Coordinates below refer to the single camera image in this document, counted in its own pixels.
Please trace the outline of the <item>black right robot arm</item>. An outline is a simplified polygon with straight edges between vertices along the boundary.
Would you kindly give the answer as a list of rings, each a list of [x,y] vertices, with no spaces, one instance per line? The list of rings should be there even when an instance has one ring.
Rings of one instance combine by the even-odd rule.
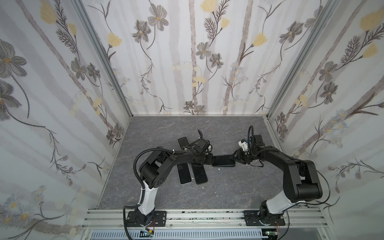
[[[323,197],[319,177],[323,175],[314,162],[290,157],[273,146],[266,146],[260,135],[250,126],[246,139],[239,141],[240,148],[231,158],[237,163],[262,168],[269,162],[283,171],[283,190],[263,201],[257,211],[244,211],[247,226],[285,226],[287,210],[299,205],[314,205],[312,201]]]

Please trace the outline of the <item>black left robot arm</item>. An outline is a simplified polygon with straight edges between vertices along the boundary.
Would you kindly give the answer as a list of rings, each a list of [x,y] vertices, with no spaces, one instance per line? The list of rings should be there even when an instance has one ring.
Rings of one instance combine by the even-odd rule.
[[[136,156],[133,170],[141,184],[141,195],[138,204],[123,207],[125,227],[146,227],[155,223],[157,192],[174,167],[190,165],[197,184],[208,181],[204,165],[212,163],[212,144],[203,138],[201,130],[198,133],[199,138],[192,143],[187,138],[178,139],[181,148],[179,151],[156,147],[144,150]]]

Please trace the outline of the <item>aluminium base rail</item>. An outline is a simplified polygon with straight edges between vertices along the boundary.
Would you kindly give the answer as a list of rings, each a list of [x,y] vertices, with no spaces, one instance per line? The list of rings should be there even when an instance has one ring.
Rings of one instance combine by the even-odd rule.
[[[157,210],[146,190],[138,210],[88,210],[84,240],[333,240],[317,208],[291,208],[271,220],[257,209]]]

